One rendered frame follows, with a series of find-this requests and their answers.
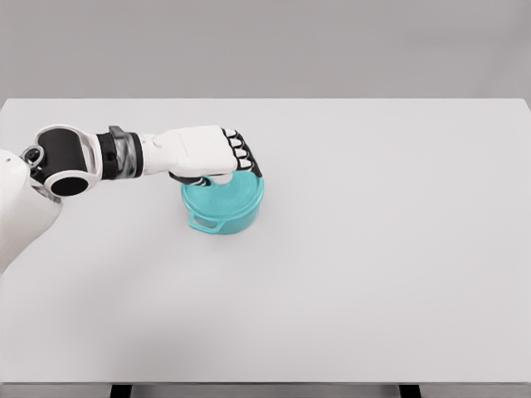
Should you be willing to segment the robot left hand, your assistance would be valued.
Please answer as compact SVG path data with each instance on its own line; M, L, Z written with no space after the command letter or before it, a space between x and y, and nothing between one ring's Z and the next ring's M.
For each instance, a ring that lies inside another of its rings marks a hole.
M262 177L249 145L235 129L219 126L173 129L163 133L158 144L168 151L168 174L184 185L224 185L239 171Z

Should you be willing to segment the teal pot lid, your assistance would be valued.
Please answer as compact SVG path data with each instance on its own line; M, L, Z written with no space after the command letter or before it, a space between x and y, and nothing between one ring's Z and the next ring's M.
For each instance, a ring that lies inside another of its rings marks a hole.
M257 209L264 194L264 180L252 172L239 171L227 184L182 186L182 199L195 216L225 220Z

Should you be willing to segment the teal pot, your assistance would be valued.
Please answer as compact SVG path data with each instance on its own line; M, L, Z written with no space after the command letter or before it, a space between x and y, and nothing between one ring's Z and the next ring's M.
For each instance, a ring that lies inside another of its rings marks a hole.
M191 228L197 231L211 235L235 234L245 230L254 222L260 210L260 206L254 211L244 214L243 216L233 217L225 220L213 220L202 216L195 216L188 210L188 224Z

